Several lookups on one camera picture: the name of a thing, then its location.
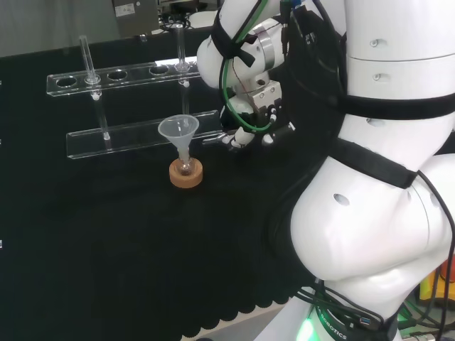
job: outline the white label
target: white label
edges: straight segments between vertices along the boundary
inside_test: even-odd
[[[136,13],[134,11],[134,4],[127,4],[123,6],[117,6],[115,8],[115,16],[118,18],[119,16],[128,16],[129,14]]]

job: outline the wooden stand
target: wooden stand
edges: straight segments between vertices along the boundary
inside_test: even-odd
[[[174,160],[169,166],[169,177],[174,186],[178,188],[193,188],[199,185],[203,177],[202,163],[198,159],[193,158],[195,164],[194,173],[191,175],[181,175],[177,170],[177,165],[180,162],[178,159]]]

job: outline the black strap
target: black strap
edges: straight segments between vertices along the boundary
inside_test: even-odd
[[[246,64],[246,66],[251,67],[255,62],[255,57],[242,50],[242,46],[245,42],[253,44],[256,39],[256,36],[248,36],[241,43],[232,41],[230,36],[226,33],[225,29],[221,26],[220,11],[218,11],[212,27],[212,41],[215,44],[218,52],[220,52],[224,58],[229,60],[233,59],[234,57],[238,57],[244,64]]]
[[[429,99],[338,98],[338,110],[371,119],[434,119],[455,112],[455,94]]]
[[[403,189],[409,188],[417,177],[417,173],[404,166],[340,138],[333,143],[329,156],[355,171]]]

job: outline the red object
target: red object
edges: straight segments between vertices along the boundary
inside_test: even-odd
[[[445,280],[447,276],[447,261],[442,264],[441,277]],[[452,256],[452,267],[450,271],[450,283],[455,282],[455,256]]]

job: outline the white wall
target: white wall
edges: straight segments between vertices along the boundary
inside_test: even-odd
[[[119,38],[111,0],[0,0],[0,57]]]

